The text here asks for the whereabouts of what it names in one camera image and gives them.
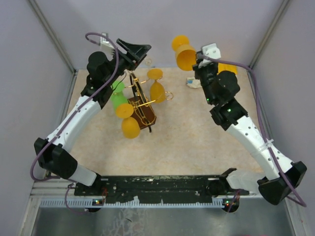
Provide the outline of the clear wine glass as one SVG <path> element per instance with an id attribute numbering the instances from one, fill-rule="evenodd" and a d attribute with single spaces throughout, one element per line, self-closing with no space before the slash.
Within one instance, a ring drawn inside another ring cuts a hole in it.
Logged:
<path id="1" fill-rule="evenodd" d="M 145 59 L 145 65 L 148 66 L 148 67 L 150 67 L 151 64 L 152 64 L 152 60 L 151 60 L 150 58 L 146 58 L 146 59 Z"/>

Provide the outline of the orange wine glass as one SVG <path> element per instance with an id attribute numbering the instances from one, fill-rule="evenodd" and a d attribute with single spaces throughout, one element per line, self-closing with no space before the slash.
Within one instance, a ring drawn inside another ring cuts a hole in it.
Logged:
<path id="1" fill-rule="evenodd" d="M 134 139 L 140 134 L 140 126 L 135 118 L 132 117 L 134 108 L 129 103 L 119 105 L 116 116 L 122 119 L 121 129 L 125 138 Z"/>
<path id="2" fill-rule="evenodd" d="M 163 102 L 165 97 L 165 89 L 159 80 L 163 77 L 163 71 L 158 68 L 150 69 L 147 72 L 147 77 L 153 80 L 153 84 L 150 87 L 150 99 L 155 101 L 155 103 Z"/>
<path id="3" fill-rule="evenodd" d="M 183 71 L 192 71 L 196 60 L 196 50 L 190 45 L 189 38 L 178 35 L 173 39 L 171 46 L 175 52 L 177 66 Z"/>

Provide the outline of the green wine glass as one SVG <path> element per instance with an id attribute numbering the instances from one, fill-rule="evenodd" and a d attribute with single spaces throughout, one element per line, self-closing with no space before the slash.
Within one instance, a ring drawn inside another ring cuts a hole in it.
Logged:
<path id="1" fill-rule="evenodd" d="M 113 94 L 110 97 L 115 114 L 119 118 L 127 118 L 130 111 L 130 104 L 123 93 L 124 88 L 125 85 L 123 82 L 115 81 L 113 83 Z"/>

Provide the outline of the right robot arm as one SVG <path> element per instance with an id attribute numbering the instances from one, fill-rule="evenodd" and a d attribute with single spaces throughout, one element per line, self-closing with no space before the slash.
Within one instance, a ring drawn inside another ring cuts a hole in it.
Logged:
<path id="1" fill-rule="evenodd" d="M 267 202 L 278 205 L 301 183 L 306 165 L 283 155 L 272 140 L 264 138 L 248 112 L 235 99 L 240 91 L 235 73 L 218 72 L 218 63 L 198 60 L 192 67 L 201 82 L 213 121 L 238 140 L 262 168 L 263 173 L 229 169 L 220 177 L 220 190 L 232 194 L 246 190 L 260 194 Z"/>

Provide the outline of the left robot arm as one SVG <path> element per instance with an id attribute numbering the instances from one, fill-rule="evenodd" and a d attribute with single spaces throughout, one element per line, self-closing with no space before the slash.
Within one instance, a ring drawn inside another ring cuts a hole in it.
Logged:
<path id="1" fill-rule="evenodd" d="M 77 103 L 61 124 L 45 139 L 34 143 L 41 168 L 85 186 L 92 195 L 102 191 L 99 174 L 80 165 L 70 152 L 90 120 L 102 110 L 113 93 L 112 84 L 127 70 L 133 71 L 146 57 L 151 45 L 131 44 L 117 39 L 113 58 L 102 51 L 88 58 L 87 82 Z"/>

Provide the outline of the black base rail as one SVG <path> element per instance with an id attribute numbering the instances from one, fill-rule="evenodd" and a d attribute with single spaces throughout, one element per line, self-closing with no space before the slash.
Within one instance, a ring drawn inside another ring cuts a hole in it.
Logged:
<path id="1" fill-rule="evenodd" d="M 232 189 L 224 177 L 196 176 L 102 176 L 88 187 L 76 184 L 75 196 L 100 196 L 94 205 L 196 205 L 210 204 L 213 198 L 234 194 L 249 195 L 246 190 Z"/>

